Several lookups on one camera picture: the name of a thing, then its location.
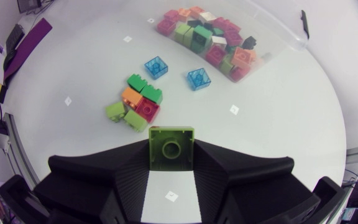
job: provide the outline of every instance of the pink lego brick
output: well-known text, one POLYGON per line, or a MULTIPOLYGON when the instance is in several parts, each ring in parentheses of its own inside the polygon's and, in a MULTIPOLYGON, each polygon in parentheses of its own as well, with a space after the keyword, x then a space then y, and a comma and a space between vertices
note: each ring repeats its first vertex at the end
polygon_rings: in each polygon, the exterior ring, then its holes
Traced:
POLYGON ((155 104, 153 101, 150 101, 143 97, 140 101, 135 112, 143 117, 147 122, 153 122, 157 113, 160 111, 160 106, 155 104))
POLYGON ((176 10, 169 10, 164 14, 164 18, 171 20, 172 22, 178 22, 179 20, 179 12, 176 10))
POLYGON ((240 34, 236 31, 225 31, 223 34, 224 38, 226 38, 228 46, 238 46, 242 42, 242 38, 240 34))
POLYGON ((231 73, 230 78, 233 82, 238 82, 245 77, 251 70, 251 67, 247 65, 246 68, 236 67, 231 73))
POLYGON ((219 28, 221 30, 226 30, 229 24, 230 24, 230 20, 224 19, 223 17, 219 17, 215 19, 212 23, 214 28, 219 28))
POLYGON ((222 62, 226 52, 217 45, 211 47, 208 53, 205 56, 205 60, 211 63, 211 65, 218 67, 219 64, 222 62))
POLYGON ((172 33, 172 31, 177 27, 176 23, 169 20, 169 19, 164 19, 163 21, 161 21, 158 25, 157 25, 157 30, 163 34, 163 35, 170 35, 172 33))

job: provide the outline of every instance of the pile of lego bricks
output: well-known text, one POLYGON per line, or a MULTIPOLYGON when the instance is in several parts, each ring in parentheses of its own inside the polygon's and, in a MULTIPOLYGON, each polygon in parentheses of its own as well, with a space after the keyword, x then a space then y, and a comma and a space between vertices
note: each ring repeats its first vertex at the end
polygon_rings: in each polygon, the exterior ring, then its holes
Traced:
POLYGON ((256 40, 252 36, 244 40, 239 26, 198 6, 169 10, 158 23, 157 30, 165 36, 173 36, 175 41, 204 57, 233 82, 238 82, 262 63, 254 51, 256 40))
POLYGON ((121 94, 122 101, 107 106, 106 115, 116 123, 123 119, 132 129, 142 132, 160 111, 162 91, 148 85, 137 74, 132 74, 127 83, 129 86, 121 94))

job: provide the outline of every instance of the white lego brick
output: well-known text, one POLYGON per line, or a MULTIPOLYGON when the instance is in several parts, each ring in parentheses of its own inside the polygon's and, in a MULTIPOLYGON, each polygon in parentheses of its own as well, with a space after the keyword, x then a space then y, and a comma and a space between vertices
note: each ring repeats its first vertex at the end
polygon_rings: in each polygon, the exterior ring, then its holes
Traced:
POLYGON ((227 45, 226 38, 212 36, 212 45, 218 45, 220 48, 224 50, 227 45))
POLYGON ((201 20, 203 23, 210 23, 216 19, 216 16, 214 16, 210 12, 202 12, 200 13, 200 17, 198 19, 201 20))

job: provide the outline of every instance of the lego stud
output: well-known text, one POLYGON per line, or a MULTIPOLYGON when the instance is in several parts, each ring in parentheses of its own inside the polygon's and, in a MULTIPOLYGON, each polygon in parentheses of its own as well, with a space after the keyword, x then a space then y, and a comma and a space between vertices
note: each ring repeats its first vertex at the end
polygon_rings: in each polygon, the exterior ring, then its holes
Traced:
POLYGON ((143 107, 143 114, 149 115, 151 112, 152 112, 151 107, 149 107, 149 106, 143 107))
POLYGON ((168 138, 162 146, 162 154, 167 159, 176 159, 181 153, 179 143, 175 138, 168 138))

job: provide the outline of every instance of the lego brick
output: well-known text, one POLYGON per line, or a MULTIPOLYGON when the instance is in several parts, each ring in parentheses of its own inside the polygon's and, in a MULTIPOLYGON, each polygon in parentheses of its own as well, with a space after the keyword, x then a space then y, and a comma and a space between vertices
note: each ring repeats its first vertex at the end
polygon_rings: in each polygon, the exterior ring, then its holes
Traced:
POLYGON ((168 72, 168 65, 159 56, 148 61, 144 66, 155 80, 168 72))
POLYGON ((238 46, 242 42, 240 34, 236 31, 225 31, 224 38, 226 38, 228 46, 238 46))
POLYGON ((234 23, 230 22, 224 31, 236 31, 240 32, 241 28, 234 23))
POLYGON ((226 38, 212 36, 212 46, 214 45, 225 49, 227 45, 226 38))
POLYGON ((219 28, 221 30, 226 30, 229 24, 230 20, 224 19, 223 17, 216 18, 212 23, 214 28, 219 28))
POLYGON ((178 26, 178 28, 175 30, 175 41, 178 43, 183 44, 183 38, 185 37, 185 34, 191 27, 186 24, 181 24, 178 26))
POLYGON ((164 14, 165 19, 169 19, 172 22, 178 22, 179 20, 179 12, 176 10, 169 10, 167 13, 164 14))
POLYGON ((202 46, 206 46, 207 41, 211 39, 212 32, 203 26, 197 26, 193 32, 193 42, 197 42, 202 46))
POLYGON ((246 40, 244 41, 244 43, 242 43, 242 48, 243 49, 248 49, 248 50, 252 50, 254 49, 256 45, 256 40, 255 38, 253 38, 252 36, 246 38, 246 40))
POLYGON ((191 48, 191 42, 193 41, 193 32, 194 28, 191 27, 183 36, 183 45, 189 49, 191 48))
POLYGON ((187 80, 194 91, 205 88, 211 84, 211 80, 203 68, 189 72, 187 74, 187 80))
POLYGON ((135 112, 141 117, 146 119, 147 122, 153 122, 157 113, 160 111, 160 106, 155 104, 153 101, 150 101, 146 98, 142 98, 139 103, 139 106, 136 108, 135 112))
POLYGON ((162 91, 152 85, 146 85, 140 94, 158 105, 162 102, 162 91))
POLYGON ((240 47, 237 47, 234 51, 233 58, 231 59, 231 63, 240 68, 247 68, 249 64, 251 64, 252 56, 249 50, 244 50, 240 47))
POLYGON ((139 74, 132 74, 128 79, 127 83, 137 92, 142 91, 143 87, 147 85, 147 81, 142 79, 139 74))
POLYGON ((204 23, 204 28, 205 29, 208 29, 208 30, 210 30, 210 31, 212 31, 212 29, 213 29, 213 27, 212 27, 212 24, 210 24, 210 23, 204 23))
POLYGON ((182 22, 186 22, 187 18, 190 16, 190 13, 191 13, 190 10, 182 9, 182 8, 180 8, 178 10, 178 12, 179 12, 179 20, 182 21, 182 22))
POLYGON ((223 30, 219 29, 219 28, 213 28, 212 29, 212 33, 214 36, 217 36, 217 37, 223 37, 223 30))
POLYGON ((191 47, 190 47, 191 51, 193 51, 196 54, 199 54, 199 53, 203 52, 204 49, 205 49, 205 46, 203 46, 203 45, 195 42, 194 40, 192 40, 191 47))
POLYGON ((198 25, 203 25, 203 22, 201 22, 200 20, 195 20, 195 21, 187 21, 187 25, 191 26, 192 28, 197 27, 198 25))
POLYGON ((124 121, 137 132, 142 132, 147 127, 147 121, 133 110, 128 111, 124 117, 124 121))
POLYGON ((169 19, 164 19, 157 25, 157 30, 159 33, 168 36, 172 33, 172 31, 176 28, 176 26, 177 25, 175 22, 169 19))
POLYGON ((133 109, 136 109, 142 99, 142 95, 133 90, 131 87, 127 87, 124 92, 122 92, 121 97, 123 102, 133 109))
POLYGON ((229 53, 229 54, 233 54, 234 53, 234 51, 236 50, 236 48, 237 48, 238 46, 226 46, 225 48, 224 48, 224 50, 227 52, 227 53, 229 53))
POLYGON ((158 127, 149 129, 150 170, 193 170, 194 129, 158 127))
POLYGON ((211 65, 218 67, 222 62, 226 52, 217 45, 213 45, 208 53, 205 55, 205 60, 211 65))
POLYGON ((119 120, 123 118, 126 113, 125 106, 122 102, 109 105, 105 108, 105 110, 107 117, 114 122, 119 122, 119 120))
POLYGON ((201 12, 204 12, 204 9, 202 9, 198 6, 193 6, 190 8, 190 16, 195 19, 199 18, 201 12))
POLYGON ((225 75, 228 75, 234 67, 234 65, 230 62, 231 58, 232 55, 226 55, 219 66, 219 70, 225 75))
POLYGON ((203 23, 212 23, 215 19, 216 16, 214 16, 212 13, 210 12, 201 12, 199 19, 203 22, 203 23))
POLYGON ((240 81, 242 78, 245 77, 245 75, 247 75, 249 73, 249 71, 251 70, 251 67, 249 65, 247 65, 244 68, 240 68, 240 67, 236 67, 233 69, 233 71, 230 73, 230 78, 233 82, 238 82, 240 81))

